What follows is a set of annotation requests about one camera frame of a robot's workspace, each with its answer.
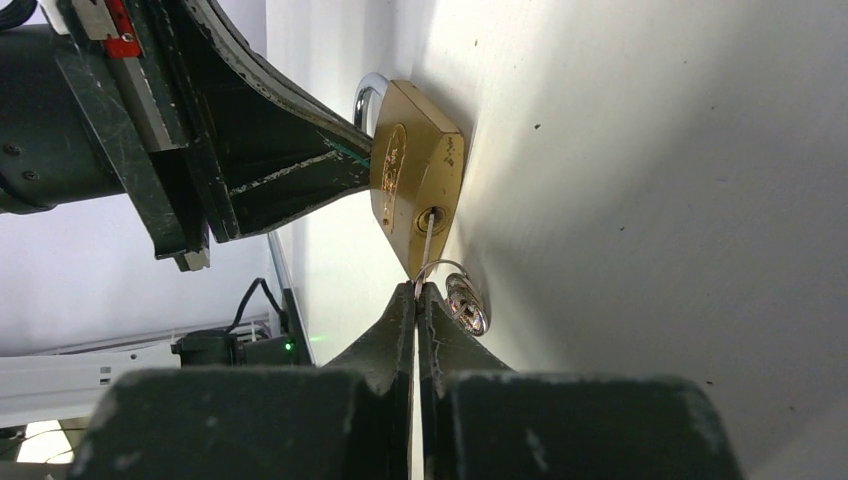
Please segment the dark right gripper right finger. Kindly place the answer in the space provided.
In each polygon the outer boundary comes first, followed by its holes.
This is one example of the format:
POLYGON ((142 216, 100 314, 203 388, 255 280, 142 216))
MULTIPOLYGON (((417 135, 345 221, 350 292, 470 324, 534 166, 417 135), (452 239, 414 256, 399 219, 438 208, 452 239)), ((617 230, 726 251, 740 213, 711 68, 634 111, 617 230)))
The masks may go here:
POLYGON ((429 479, 739 479, 720 416, 675 376, 519 372, 454 320, 438 288, 418 300, 429 479))

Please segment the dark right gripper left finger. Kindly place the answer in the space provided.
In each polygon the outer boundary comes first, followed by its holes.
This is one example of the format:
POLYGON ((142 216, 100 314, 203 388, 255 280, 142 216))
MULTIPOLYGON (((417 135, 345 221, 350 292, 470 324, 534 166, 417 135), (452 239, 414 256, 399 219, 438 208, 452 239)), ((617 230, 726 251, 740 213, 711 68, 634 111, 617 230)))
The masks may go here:
POLYGON ((327 364, 144 369, 97 405, 71 479, 407 479, 411 283, 327 364))

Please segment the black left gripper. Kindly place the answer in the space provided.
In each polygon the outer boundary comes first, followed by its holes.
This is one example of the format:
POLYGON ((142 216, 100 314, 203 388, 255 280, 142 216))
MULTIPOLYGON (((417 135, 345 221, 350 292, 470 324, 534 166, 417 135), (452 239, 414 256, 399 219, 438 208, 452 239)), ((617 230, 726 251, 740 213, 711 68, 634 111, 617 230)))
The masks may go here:
MULTIPOLYGON (((373 140, 249 46, 216 1, 183 1, 227 68, 267 101, 361 157, 373 140)), ((126 195, 158 259, 210 265, 210 232, 187 160, 190 130, 154 17, 142 1, 55 1, 53 56, 76 132, 52 202, 126 195)), ((238 236, 267 233, 368 187, 369 168, 336 150, 252 157, 225 171, 238 236)))

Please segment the silver key bunch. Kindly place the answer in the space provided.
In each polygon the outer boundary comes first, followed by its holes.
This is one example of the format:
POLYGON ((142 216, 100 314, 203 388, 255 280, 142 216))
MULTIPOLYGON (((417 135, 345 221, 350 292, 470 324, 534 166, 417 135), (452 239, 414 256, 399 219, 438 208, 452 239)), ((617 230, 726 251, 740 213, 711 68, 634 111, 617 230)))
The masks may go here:
POLYGON ((491 323, 485 312, 483 297, 473 284, 468 271, 454 260, 430 259, 436 220, 440 215, 441 210, 438 207, 431 207, 423 213, 425 240, 421 266, 413 278, 414 298, 419 299, 425 280, 434 267, 438 265, 453 267, 456 272, 449 274, 445 280, 446 304, 449 313, 466 332, 475 337, 482 337, 489 331, 491 323))

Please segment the large brass padlock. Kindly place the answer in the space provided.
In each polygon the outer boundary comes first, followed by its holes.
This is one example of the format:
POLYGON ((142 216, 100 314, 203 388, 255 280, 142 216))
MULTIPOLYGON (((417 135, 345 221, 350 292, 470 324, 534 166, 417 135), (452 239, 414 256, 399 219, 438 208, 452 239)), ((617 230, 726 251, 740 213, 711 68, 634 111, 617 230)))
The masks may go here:
POLYGON ((444 250, 463 181, 465 138, 412 82, 375 72, 361 79, 355 97, 354 125, 363 131, 374 95, 380 105, 370 159, 372 211, 415 279, 444 250))

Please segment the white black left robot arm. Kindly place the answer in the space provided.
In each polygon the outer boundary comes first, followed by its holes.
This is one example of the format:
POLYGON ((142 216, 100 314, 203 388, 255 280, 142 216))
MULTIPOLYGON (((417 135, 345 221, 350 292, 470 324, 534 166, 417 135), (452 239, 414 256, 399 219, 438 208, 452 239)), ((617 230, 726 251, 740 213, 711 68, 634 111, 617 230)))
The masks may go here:
POLYGON ((256 53, 215 1, 1 10, 1 210, 126 195, 159 259, 365 190, 373 141, 256 53))

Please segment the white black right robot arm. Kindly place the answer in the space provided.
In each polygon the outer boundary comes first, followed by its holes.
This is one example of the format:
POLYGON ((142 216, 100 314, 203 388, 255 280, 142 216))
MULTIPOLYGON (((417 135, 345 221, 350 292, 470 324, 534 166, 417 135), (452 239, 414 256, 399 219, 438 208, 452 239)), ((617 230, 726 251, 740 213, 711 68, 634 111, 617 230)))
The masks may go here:
POLYGON ((1 475, 34 479, 739 479, 679 378, 517 372, 470 283, 398 285, 313 364, 302 330, 1 361, 1 475))

